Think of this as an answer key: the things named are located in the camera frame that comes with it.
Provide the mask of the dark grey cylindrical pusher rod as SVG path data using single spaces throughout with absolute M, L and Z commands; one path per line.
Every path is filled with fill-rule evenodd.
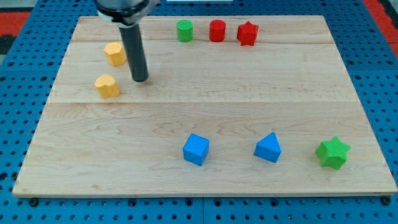
M 142 44 L 139 25 L 119 29 L 126 52 L 127 61 L 135 82 L 144 82 L 148 79 L 146 56 Z

